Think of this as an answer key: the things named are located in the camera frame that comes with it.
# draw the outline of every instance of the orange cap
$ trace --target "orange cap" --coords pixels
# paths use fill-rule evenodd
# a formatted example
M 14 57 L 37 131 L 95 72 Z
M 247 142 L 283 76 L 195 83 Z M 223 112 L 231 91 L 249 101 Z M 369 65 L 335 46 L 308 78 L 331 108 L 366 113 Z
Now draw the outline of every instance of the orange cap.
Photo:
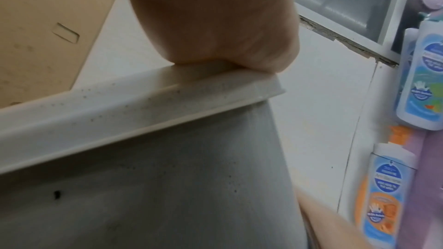
M 392 135 L 389 142 L 398 145 L 405 145 L 413 133 L 413 129 L 399 125 L 391 126 Z

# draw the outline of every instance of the beige panel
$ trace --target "beige panel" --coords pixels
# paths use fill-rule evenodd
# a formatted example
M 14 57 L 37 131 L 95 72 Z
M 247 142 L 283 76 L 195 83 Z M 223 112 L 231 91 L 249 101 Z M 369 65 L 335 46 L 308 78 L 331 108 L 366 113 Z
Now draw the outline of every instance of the beige panel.
M 69 90 L 114 0 L 0 0 L 0 107 Z

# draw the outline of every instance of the plastic bottle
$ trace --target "plastic bottle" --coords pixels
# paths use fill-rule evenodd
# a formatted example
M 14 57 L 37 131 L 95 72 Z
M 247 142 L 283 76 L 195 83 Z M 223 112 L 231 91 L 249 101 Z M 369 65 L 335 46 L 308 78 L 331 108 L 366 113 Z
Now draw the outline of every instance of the plastic bottle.
M 394 249 L 418 157 L 404 149 L 412 130 L 393 128 L 389 143 L 374 145 L 369 171 L 361 185 L 355 208 L 357 226 L 369 242 Z
M 421 23 L 396 113 L 414 127 L 443 130 L 443 22 Z
M 394 104 L 394 111 L 397 111 L 398 103 L 400 101 L 401 94 L 405 87 L 407 76 L 411 70 L 412 58 L 414 56 L 415 45 L 419 37 L 418 29 L 405 30 L 405 36 L 403 38 L 403 47 L 401 48 L 400 65 L 398 68 L 397 82 L 398 88 L 396 89 L 396 99 Z

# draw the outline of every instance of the purple surface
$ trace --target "purple surface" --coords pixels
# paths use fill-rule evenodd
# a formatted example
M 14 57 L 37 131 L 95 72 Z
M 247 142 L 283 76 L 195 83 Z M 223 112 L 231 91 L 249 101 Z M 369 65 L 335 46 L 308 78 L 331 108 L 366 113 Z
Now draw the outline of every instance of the purple surface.
M 441 207 L 443 131 L 429 132 L 403 216 L 397 249 L 421 249 Z

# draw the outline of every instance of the black spot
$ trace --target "black spot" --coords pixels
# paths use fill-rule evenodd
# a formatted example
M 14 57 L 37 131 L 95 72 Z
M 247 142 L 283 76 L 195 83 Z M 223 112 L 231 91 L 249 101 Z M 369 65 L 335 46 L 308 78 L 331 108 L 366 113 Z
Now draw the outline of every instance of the black spot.
M 61 191 L 55 191 L 54 192 L 54 199 L 59 200 L 61 198 Z

